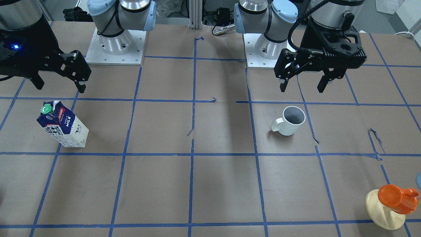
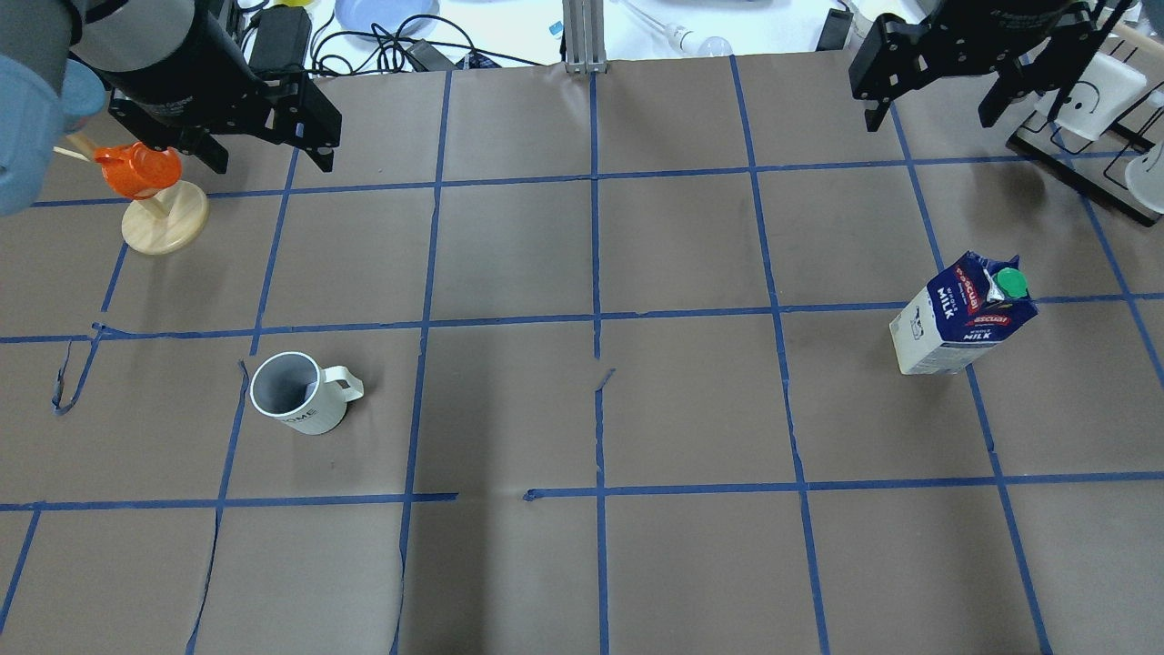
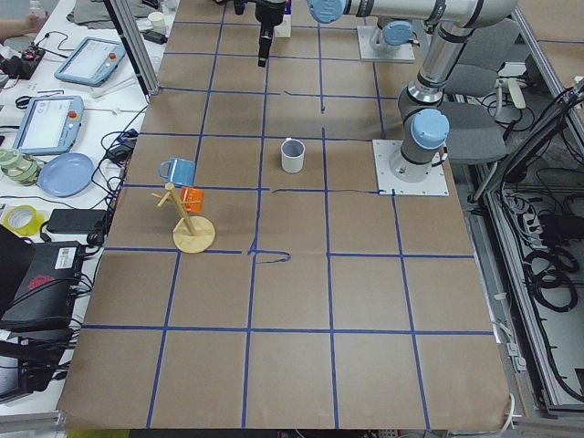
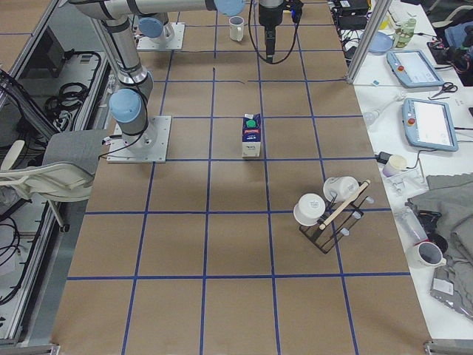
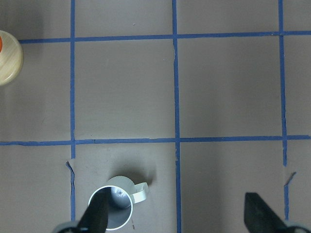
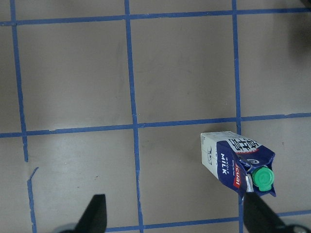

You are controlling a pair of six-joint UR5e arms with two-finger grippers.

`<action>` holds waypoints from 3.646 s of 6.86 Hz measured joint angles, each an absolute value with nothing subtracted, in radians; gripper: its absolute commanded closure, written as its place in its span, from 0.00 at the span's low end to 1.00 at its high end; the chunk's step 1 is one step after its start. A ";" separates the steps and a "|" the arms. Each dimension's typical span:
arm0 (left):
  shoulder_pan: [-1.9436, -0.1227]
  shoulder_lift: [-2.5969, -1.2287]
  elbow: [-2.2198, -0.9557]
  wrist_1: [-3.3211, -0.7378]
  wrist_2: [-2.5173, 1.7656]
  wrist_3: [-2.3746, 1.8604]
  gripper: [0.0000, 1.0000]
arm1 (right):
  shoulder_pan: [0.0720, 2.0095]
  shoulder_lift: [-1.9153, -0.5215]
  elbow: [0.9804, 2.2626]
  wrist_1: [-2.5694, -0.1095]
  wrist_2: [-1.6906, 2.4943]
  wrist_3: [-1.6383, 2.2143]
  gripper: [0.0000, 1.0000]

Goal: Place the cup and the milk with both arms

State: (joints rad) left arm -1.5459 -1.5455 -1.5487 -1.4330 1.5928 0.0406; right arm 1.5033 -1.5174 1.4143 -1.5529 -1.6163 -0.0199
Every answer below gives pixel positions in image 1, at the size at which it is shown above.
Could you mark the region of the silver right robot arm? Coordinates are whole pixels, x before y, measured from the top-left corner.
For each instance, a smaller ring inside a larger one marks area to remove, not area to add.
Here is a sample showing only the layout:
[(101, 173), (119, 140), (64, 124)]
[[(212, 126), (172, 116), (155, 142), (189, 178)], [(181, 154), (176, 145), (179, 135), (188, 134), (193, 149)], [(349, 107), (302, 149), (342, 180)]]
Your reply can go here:
[[(122, 53), (132, 47), (129, 30), (152, 31), (156, 3), (152, 0), (89, 0), (90, 15), (106, 53)], [(64, 53), (36, 0), (1, 1), (1, 81), (29, 79), (41, 90), (40, 71), (56, 72), (84, 93), (91, 69), (78, 50)]]

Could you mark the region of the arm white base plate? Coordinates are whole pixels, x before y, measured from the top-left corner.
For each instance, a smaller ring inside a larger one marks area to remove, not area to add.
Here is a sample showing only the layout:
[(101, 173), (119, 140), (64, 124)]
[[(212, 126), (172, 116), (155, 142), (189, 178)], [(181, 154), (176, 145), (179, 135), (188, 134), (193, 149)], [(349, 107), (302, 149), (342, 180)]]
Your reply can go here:
[(295, 52), (288, 43), (271, 42), (263, 34), (243, 34), (248, 69), (274, 69), (282, 49)]
[(121, 35), (108, 38), (94, 30), (86, 62), (90, 65), (141, 66), (146, 43), (146, 31), (125, 30)]

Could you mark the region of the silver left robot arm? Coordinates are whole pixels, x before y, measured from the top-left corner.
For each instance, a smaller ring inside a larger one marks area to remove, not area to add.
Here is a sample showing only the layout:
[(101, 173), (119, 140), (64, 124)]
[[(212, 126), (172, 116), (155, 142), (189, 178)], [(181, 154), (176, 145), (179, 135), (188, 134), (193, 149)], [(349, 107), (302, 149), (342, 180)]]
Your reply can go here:
[(317, 89), (344, 77), (347, 69), (357, 69), (367, 60), (358, 31), (352, 26), (363, 0), (316, 0), (313, 8), (298, 17), (299, 11), (289, 0), (239, 0), (234, 7), (238, 33), (262, 34), (274, 44), (288, 42), (292, 50), (279, 50), (274, 59), (275, 76), (280, 90), (286, 90), (290, 78), (304, 71), (324, 74)]

